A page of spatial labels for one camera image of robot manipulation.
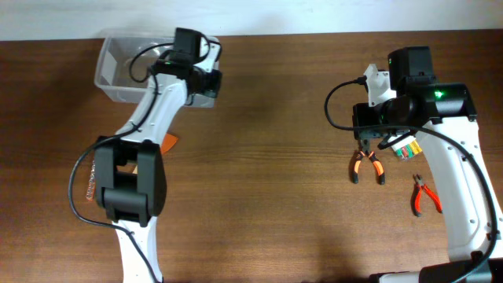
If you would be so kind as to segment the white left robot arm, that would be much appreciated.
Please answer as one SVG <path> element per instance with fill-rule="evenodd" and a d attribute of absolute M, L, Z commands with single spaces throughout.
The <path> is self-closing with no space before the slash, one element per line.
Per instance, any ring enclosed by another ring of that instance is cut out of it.
<path fill-rule="evenodd" d="M 211 107 L 218 96 L 222 45 L 177 28 L 148 67 L 145 94 L 118 139 L 98 147 L 95 200 L 116 227 L 125 282 L 161 282 L 156 224 L 167 199 L 163 144 L 180 108 Z"/>

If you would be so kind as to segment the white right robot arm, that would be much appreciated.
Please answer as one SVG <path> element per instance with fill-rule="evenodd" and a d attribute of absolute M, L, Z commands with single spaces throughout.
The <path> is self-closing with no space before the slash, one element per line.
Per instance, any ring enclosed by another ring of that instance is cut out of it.
<path fill-rule="evenodd" d="M 463 83 L 441 83 L 426 46 L 388 54 L 364 72 L 369 96 L 354 106 L 354 136 L 385 144 L 414 136 L 442 203 L 448 263 L 370 276 L 372 282 L 500 282 L 502 210 L 483 161 L 477 111 Z"/>

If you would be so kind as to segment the clear plastic container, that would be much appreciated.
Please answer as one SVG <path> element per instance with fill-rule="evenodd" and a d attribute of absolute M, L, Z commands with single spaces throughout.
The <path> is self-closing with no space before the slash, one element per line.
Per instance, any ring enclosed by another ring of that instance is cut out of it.
<path fill-rule="evenodd" d="M 172 48 L 173 35 L 154 31 L 107 30 L 97 60 L 94 84 L 115 102 L 139 103 L 145 94 L 147 67 Z M 189 92 L 185 105 L 211 108 L 216 98 Z"/>

